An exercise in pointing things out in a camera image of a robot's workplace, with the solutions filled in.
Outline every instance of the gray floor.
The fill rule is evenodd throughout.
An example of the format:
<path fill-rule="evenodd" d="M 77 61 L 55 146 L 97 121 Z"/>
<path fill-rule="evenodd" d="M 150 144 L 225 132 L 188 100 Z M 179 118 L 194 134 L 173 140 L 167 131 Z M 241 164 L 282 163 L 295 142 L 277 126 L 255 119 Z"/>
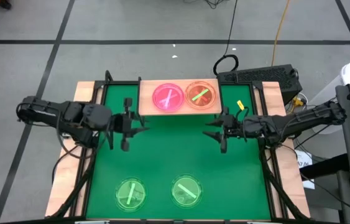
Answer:
<path fill-rule="evenodd" d="M 12 0 L 0 8 L 0 193 L 24 125 L 14 109 L 37 92 L 69 0 Z M 226 40 L 234 0 L 212 10 L 202 0 L 76 0 L 63 40 Z M 274 40 L 286 0 L 245 0 L 237 5 L 232 40 Z M 342 0 L 350 18 L 350 0 Z M 51 40 L 49 44 L 11 44 L 4 40 Z M 320 40 L 350 40 L 335 0 L 291 1 L 280 40 L 317 40 L 316 45 L 279 45 L 276 65 L 299 70 L 303 92 L 313 98 L 350 62 L 350 45 Z M 224 44 L 61 44 L 43 98 L 72 100 L 79 80 L 100 80 L 110 70 L 115 80 L 211 78 Z M 272 45 L 229 46 L 239 69 L 270 66 Z M 231 68 L 223 62 L 220 71 Z M 307 131 L 303 138 L 311 135 Z M 346 152 L 341 132 L 317 136 L 305 144 L 317 156 Z M 52 129 L 30 132 L 1 222 L 43 218 L 50 194 L 50 173 L 60 146 Z M 312 207 L 312 216 L 336 221 L 337 213 Z"/>

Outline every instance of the pink petri dish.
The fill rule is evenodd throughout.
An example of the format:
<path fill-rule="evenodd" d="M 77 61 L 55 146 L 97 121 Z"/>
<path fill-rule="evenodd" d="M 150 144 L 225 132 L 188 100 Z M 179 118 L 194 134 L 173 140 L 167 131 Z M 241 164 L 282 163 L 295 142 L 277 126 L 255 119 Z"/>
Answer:
<path fill-rule="evenodd" d="M 183 90 L 171 83 L 159 85 L 152 94 L 154 105 L 165 112 L 174 112 L 183 104 L 185 95 Z"/>

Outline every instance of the white container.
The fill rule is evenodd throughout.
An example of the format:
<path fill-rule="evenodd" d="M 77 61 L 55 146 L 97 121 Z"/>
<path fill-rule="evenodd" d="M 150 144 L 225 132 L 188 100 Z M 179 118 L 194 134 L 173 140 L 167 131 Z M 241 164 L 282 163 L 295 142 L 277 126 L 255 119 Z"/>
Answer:
<path fill-rule="evenodd" d="M 350 84 L 350 63 L 345 65 L 340 74 L 326 85 L 312 100 L 309 100 L 310 105 L 320 105 L 335 97 L 335 87 L 338 85 Z M 325 125 L 316 126 L 313 129 L 315 133 L 323 129 Z M 332 125 L 324 129 L 320 134 L 331 134 L 342 129 L 341 125 Z"/>

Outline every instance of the yellow cable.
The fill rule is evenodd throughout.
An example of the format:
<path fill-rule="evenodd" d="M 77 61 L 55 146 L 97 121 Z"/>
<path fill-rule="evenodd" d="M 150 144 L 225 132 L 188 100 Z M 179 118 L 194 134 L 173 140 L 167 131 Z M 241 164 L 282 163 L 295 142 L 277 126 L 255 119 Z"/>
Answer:
<path fill-rule="evenodd" d="M 287 5 L 285 6 L 284 12 L 282 13 L 280 25 L 279 25 L 279 28 L 277 29 L 277 35 L 275 36 L 274 47 L 273 47 L 272 66 L 273 66 L 273 64 L 274 64 L 274 58 L 275 58 L 275 46 L 277 45 L 277 39 L 279 38 L 279 35 L 280 35 L 280 30 L 281 30 L 282 22 L 284 21 L 285 14 L 287 13 L 287 9 L 288 9 L 288 5 L 289 5 L 289 2 L 290 2 L 290 1 L 291 1 L 291 0 L 287 0 Z"/>

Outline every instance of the green table surface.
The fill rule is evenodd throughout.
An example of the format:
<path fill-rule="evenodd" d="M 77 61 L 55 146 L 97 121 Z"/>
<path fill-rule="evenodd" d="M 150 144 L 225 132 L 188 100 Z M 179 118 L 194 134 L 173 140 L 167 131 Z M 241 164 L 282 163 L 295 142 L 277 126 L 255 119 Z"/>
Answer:
<path fill-rule="evenodd" d="M 106 105 L 113 113 L 123 112 L 125 97 L 133 98 L 132 110 L 136 110 L 136 85 L 111 85 L 107 94 Z M 222 86 L 222 96 L 230 113 L 239 110 L 237 100 L 253 113 L 249 86 Z M 120 148 L 122 134 L 114 135 L 113 150 L 107 142 L 99 150 L 87 218 L 270 219 L 255 139 L 228 139 L 228 152 L 221 154 L 219 144 L 202 134 L 221 130 L 205 125 L 213 120 L 212 114 L 146 119 L 150 130 L 129 139 L 129 152 Z M 202 187 L 201 200 L 192 208 L 182 208 L 173 201 L 172 182 L 181 175 L 193 176 Z M 116 203 L 116 189 L 128 178 L 139 179 L 146 189 L 145 202 L 133 212 L 121 210 Z"/>

